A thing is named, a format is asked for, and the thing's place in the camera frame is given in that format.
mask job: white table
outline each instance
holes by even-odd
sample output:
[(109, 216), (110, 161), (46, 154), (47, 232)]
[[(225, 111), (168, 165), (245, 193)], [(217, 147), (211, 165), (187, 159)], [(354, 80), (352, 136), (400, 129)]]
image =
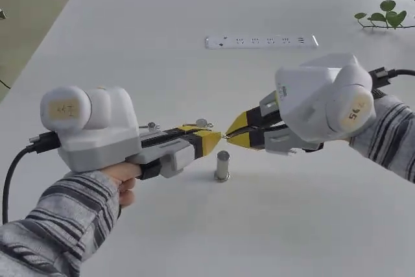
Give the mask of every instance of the white table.
[[(274, 89), (274, 71), (331, 52), (368, 69), (414, 68), (415, 33), (363, 31), (353, 15), (382, 0), (70, 0), (0, 106), (1, 179), (41, 132), (42, 95), (59, 85), (120, 85), (140, 123), (206, 118), (225, 131)], [(397, 0), (414, 8), (411, 0)], [(310, 34), (317, 50), (204, 49), (214, 34)], [(414, 82), (385, 90), (415, 104)], [(345, 143), (284, 158), (226, 145), (231, 179), (212, 181), (215, 153), (176, 178), (136, 187), (137, 204), (84, 276), (413, 276), (415, 187)], [(31, 154), (12, 182), (24, 217), (66, 168)]]

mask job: green leaf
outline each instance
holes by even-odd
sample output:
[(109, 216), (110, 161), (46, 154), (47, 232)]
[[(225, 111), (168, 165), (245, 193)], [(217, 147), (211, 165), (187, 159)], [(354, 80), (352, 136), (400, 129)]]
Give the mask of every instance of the green leaf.
[(396, 29), (396, 27), (400, 26), (403, 22), (403, 20), (406, 18), (407, 16), (407, 12), (406, 11), (402, 11), (399, 14), (390, 14), (389, 16), (386, 16), (390, 26), (392, 26), (394, 29)]
[(397, 13), (395, 11), (389, 11), (386, 13), (386, 20), (388, 21), (390, 18), (393, 18), (397, 16)]
[(385, 0), (381, 3), (381, 10), (382, 11), (392, 11), (396, 7), (396, 2), (393, 0)]
[(370, 17), (368, 17), (369, 21), (378, 21), (378, 22), (386, 22), (386, 18), (382, 13), (373, 13)]
[(357, 14), (355, 14), (355, 19), (362, 19), (367, 15), (368, 15), (367, 13), (363, 13), (363, 12), (357, 13)]

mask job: finger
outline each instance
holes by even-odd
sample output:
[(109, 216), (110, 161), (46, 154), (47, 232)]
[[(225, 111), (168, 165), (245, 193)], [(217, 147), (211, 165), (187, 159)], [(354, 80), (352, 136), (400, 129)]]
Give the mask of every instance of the finger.
[(119, 178), (124, 182), (131, 178), (136, 178), (141, 175), (141, 169), (138, 165), (132, 163), (123, 162), (119, 164)]
[(126, 162), (109, 166), (101, 171), (120, 182), (124, 182), (141, 175), (141, 169), (138, 165)]
[(119, 204), (125, 208), (134, 202), (135, 196), (132, 191), (124, 191), (119, 194)]
[(131, 178), (125, 182), (123, 182), (119, 187), (119, 191), (128, 191), (129, 189), (132, 189), (136, 184), (136, 178)]

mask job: white power strip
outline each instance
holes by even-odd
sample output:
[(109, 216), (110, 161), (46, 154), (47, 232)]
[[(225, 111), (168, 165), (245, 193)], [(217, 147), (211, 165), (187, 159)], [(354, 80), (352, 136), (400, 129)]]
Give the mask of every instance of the white power strip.
[(206, 38), (207, 49), (269, 49), (282, 47), (318, 47), (311, 36), (210, 36)]

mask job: human arm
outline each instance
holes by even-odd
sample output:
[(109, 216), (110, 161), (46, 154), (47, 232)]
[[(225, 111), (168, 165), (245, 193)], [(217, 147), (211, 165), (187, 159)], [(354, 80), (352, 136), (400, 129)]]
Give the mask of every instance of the human arm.
[(375, 122), (350, 138), (350, 147), (385, 169), (415, 182), (415, 114), (398, 98), (384, 93), (375, 100), (375, 111)]
[(119, 205), (134, 200), (138, 166), (69, 173), (29, 215), (0, 227), (0, 276), (79, 276), (80, 264), (111, 232)]

